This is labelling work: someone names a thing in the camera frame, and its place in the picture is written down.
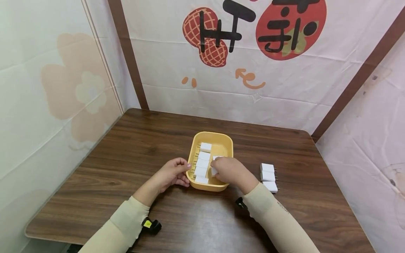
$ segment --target wood grain surface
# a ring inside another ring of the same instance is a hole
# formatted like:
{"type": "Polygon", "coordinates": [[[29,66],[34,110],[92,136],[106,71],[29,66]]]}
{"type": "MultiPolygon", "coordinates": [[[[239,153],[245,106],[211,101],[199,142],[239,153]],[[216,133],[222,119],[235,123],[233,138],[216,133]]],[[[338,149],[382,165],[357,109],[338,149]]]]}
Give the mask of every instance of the wood grain surface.
{"type": "MultiPolygon", "coordinates": [[[[139,109],[114,125],[30,222],[27,236],[86,243],[163,164],[187,159],[201,131],[230,136],[234,157],[258,178],[260,163],[275,165],[276,198],[321,252],[374,252],[306,132],[139,109]]],[[[142,232],[129,251],[275,252],[260,225],[234,203],[240,196],[231,185],[219,193],[171,187],[149,214],[162,230],[142,232]]]]}

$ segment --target wall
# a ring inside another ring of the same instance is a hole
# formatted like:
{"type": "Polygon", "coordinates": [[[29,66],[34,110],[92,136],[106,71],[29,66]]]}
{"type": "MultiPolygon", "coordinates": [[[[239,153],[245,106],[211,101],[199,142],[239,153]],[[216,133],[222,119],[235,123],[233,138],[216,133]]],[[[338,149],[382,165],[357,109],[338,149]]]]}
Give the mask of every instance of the wall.
{"type": "Polygon", "coordinates": [[[80,1],[0,3],[2,252],[65,246],[30,240],[25,226],[122,112],[139,106],[109,12],[94,3],[100,40],[80,1]]]}
{"type": "Polygon", "coordinates": [[[299,13],[274,2],[122,0],[149,108],[312,134],[405,5],[321,0],[299,13]],[[232,12],[245,20],[234,26],[232,12]],[[272,41],[281,51],[270,53],[260,38],[280,35],[268,29],[279,19],[290,22],[283,30],[290,40],[272,41]],[[222,31],[239,34],[223,35],[218,47],[206,38],[203,52],[200,28],[218,30],[219,20],[222,31]],[[238,36],[232,47],[229,38],[238,36]]]}
{"type": "Polygon", "coordinates": [[[405,35],[317,147],[377,252],[405,238],[405,35]]]}

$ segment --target person's left hand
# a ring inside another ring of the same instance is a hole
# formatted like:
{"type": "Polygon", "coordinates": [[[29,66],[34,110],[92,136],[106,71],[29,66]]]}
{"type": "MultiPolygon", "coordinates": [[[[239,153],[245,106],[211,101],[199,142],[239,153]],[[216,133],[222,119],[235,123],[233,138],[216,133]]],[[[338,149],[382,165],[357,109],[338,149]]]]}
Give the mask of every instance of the person's left hand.
{"type": "Polygon", "coordinates": [[[185,175],[186,171],[191,168],[191,164],[183,158],[175,158],[168,161],[152,177],[151,181],[157,185],[159,192],[162,193],[171,185],[190,186],[190,181],[185,175]]]}

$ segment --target orange mark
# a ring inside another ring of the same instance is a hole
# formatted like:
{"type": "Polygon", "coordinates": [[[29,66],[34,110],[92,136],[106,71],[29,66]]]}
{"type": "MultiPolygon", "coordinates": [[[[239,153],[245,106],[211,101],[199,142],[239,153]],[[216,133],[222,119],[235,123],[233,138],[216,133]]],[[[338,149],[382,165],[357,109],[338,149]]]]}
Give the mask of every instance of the orange mark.
{"type": "Polygon", "coordinates": [[[183,80],[181,81],[182,84],[186,84],[187,82],[188,82],[188,77],[184,77],[183,80]]]}
{"type": "Polygon", "coordinates": [[[247,81],[253,81],[256,78],[256,75],[254,73],[244,74],[244,72],[246,72],[245,68],[236,69],[235,70],[235,78],[238,79],[239,77],[242,77],[243,85],[245,85],[249,89],[260,89],[260,88],[263,88],[266,85],[265,82],[263,82],[262,84],[257,85],[257,86],[248,84],[247,81]]]}
{"type": "Polygon", "coordinates": [[[195,78],[191,79],[191,86],[193,88],[197,87],[197,80],[195,78]]]}

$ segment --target cloth backdrop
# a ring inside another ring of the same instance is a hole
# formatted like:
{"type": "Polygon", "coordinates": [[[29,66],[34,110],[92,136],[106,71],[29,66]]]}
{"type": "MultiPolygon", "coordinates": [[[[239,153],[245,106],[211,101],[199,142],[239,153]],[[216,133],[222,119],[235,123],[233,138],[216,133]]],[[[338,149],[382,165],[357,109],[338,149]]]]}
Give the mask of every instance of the cloth backdrop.
{"type": "Polygon", "coordinates": [[[283,2],[122,0],[149,108],[312,134],[405,3],[283,2]]]}

